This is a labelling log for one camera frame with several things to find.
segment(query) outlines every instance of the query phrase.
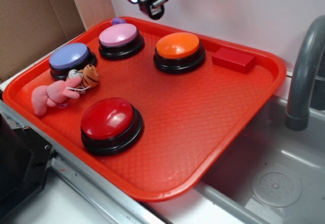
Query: tray rim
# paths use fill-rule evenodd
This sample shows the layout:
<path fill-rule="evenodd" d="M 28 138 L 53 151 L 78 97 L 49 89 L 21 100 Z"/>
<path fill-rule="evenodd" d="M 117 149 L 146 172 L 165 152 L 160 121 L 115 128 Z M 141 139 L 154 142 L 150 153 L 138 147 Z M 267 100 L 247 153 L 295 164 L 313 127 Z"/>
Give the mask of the tray rim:
<path fill-rule="evenodd" d="M 145 21 L 138 18 L 133 17 L 121 17 L 125 19 L 128 23 L 135 23 L 137 26 L 139 25 L 146 25 L 152 22 Z M 80 36 L 74 38 L 73 40 L 69 41 L 67 44 L 75 43 L 75 42 L 81 42 L 83 38 L 86 36 L 92 34 L 96 35 L 98 33 L 99 29 L 107 28 L 112 25 L 112 19 L 106 20 L 104 22 L 101 22 L 91 28 L 90 30 L 84 32 Z M 175 33 L 178 31 L 183 31 L 181 29 L 165 26 L 162 24 L 156 24 L 158 25 L 158 29 L 161 30 L 163 35 L 167 35 L 170 33 Z M 258 49 L 250 48 L 247 46 L 231 43 L 228 41 L 219 40 L 216 38 L 211 38 L 204 35 L 196 34 L 200 40 L 202 40 L 204 47 L 207 50 L 211 50 L 212 46 L 216 46 L 216 43 L 218 45 L 221 45 L 222 47 L 226 47 L 229 49 L 236 49 L 241 50 L 244 53 L 249 54 L 256 54 L 260 57 L 265 57 L 266 60 L 271 60 L 273 63 L 270 64 L 268 62 L 265 62 L 262 64 L 262 66 L 266 67 L 268 70 L 272 70 L 273 75 L 273 83 L 271 86 L 269 86 L 264 93 L 253 103 L 254 106 L 252 106 L 249 110 L 246 111 L 244 116 L 235 124 L 235 126 L 229 131 L 229 133 L 219 142 L 219 144 L 214 148 L 214 150 L 205 158 L 205 160 L 198 165 L 198 167 L 193 171 L 193 173 L 180 185 L 177 187 L 166 189 L 164 193 L 161 191 L 153 192 L 153 191 L 144 191 L 142 189 L 139 189 L 137 186 L 132 184 L 131 182 L 128 182 L 128 184 L 125 184 L 125 182 L 119 182 L 116 184 L 117 179 L 121 177 L 120 174 L 116 173 L 113 169 L 110 169 L 110 173 L 103 173 L 107 172 L 107 167 L 104 167 L 100 164 L 93 164 L 91 163 L 92 157 L 90 155 L 87 155 L 84 153 L 84 155 L 75 155 L 73 152 L 71 152 L 71 148 L 67 145 L 62 145 L 65 149 L 67 149 L 70 153 L 72 153 L 77 158 L 84 161 L 88 166 L 90 166 L 92 169 L 94 169 L 94 165 L 96 165 L 95 171 L 97 171 L 99 174 L 101 174 L 103 177 L 105 177 L 107 180 L 111 181 L 113 184 L 117 185 L 118 188 L 126 192 L 131 197 L 140 200 L 140 201 L 164 201 L 167 199 L 170 199 L 172 197 L 178 196 L 181 193 L 185 192 L 186 190 L 191 189 L 196 183 L 200 180 L 200 178 L 205 174 L 205 172 L 209 169 L 209 167 L 217 160 L 217 158 L 223 153 L 223 151 L 226 150 L 226 148 L 231 144 L 232 139 L 248 124 L 248 122 L 254 117 L 254 115 L 261 109 L 261 107 L 268 101 L 268 99 L 273 95 L 273 93 L 276 91 L 276 89 L 282 84 L 286 77 L 286 67 L 279 57 L 265 52 Z M 42 125 L 39 121 L 36 121 L 35 119 L 39 119 L 33 114 L 31 114 L 29 111 L 24 109 L 24 107 L 20 104 L 18 104 L 15 100 L 15 93 L 19 91 L 26 83 L 31 81 L 32 79 L 29 79 L 31 76 L 27 76 L 29 73 L 34 73 L 35 70 L 44 72 L 47 70 L 48 67 L 48 58 L 51 54 L 48 54 L 47 56 L 43 57 L 38 63 L 35 65 L 29 67 L 24 72 L 22 72 L 20 75 L 18 75 L 15 79 L 13 79 L 6 87 L 3 93 L 3 100 L 4 102 L 12 107 L 15 111 L 17 111 L 19 114 L 21 114 L 24 118 L 26 118 L 28 121 L 33 123 L 38 129 L 42 130 L 44 133 L 47 132 L 47 135 L 53 139 L 56 138 L 57 132 L 55 130 L 52 130 L 48 126 Z"/>

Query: sink drain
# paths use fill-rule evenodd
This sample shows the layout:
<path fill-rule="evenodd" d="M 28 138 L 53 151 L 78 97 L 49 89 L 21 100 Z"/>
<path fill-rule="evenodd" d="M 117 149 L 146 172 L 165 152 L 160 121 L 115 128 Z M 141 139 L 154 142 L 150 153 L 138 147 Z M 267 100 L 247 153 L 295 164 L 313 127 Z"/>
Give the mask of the sink drain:
<path fill-rule="evenodd" d="M 286 207 L 295 203 L 301 195 L 301 183 L 295 173 L 285 167 L 267 167 L 252 179 L 254 195 L 272 207 Z"/>

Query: plastic tray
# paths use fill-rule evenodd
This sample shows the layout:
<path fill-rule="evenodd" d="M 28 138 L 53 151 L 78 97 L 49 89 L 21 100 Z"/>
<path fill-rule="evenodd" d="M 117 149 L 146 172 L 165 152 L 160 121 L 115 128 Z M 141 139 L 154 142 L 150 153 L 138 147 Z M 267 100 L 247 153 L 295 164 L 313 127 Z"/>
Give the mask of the plastic tray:
<path fill-rule="evenodd" d="M 71 43 L 82 42 L 96 54 L 100 84 L 78 100 L 70 99 L 67 108 L 49 108 L 41 118 L 33 114 L 31 92 L 54 82 L 49 57 L 13 80 L 3 99 L 131 197 L 167 200 L 199 181 L 283 82 L 286 68 L 267 52 L 198 35 L 207 51 L 204 64 L 187 74 L 166 74 L 154 66 L 155 44 L 181 30 L 123 18 L 144 36 L 144 49 L 121 61 L 102 58 L 99 34 L 112 25 L 111 20 L 74 39 Z M 212 55 L 221 47 L 254 55 L 256 65 L 247 74 L 214 65 Z M 81 117 L 95 102 L 113 97 L 126 99 L 141 112 L 144 134 L 119 155 L 91 155 L 81 142 Z"/>

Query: tiger plush toy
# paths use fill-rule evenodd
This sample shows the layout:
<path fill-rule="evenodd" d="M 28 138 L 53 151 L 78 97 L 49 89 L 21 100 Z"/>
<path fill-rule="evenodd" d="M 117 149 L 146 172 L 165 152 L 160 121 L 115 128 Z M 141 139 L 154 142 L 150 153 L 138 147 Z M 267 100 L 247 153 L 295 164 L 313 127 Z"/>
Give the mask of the tiger plush toy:
<path fill-rule="evenodd" d="M 97 68 L 94 65 L 87 65 L 84 69 L 79 71 L 69 71 L 67 80 L 79 76 L 82 77 L 80 86 L 87 89 L 96 87 L 100 81 Z"/>

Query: cardboard box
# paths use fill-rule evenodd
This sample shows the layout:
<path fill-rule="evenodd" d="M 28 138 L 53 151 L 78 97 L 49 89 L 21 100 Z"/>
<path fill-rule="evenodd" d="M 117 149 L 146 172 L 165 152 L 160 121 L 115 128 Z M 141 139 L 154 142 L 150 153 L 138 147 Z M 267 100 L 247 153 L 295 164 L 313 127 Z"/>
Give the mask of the cardboard box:
<path fill-rule="evenodd" d="M 0 3 L 0 83 L 85 31 L 74 0 Z"/>

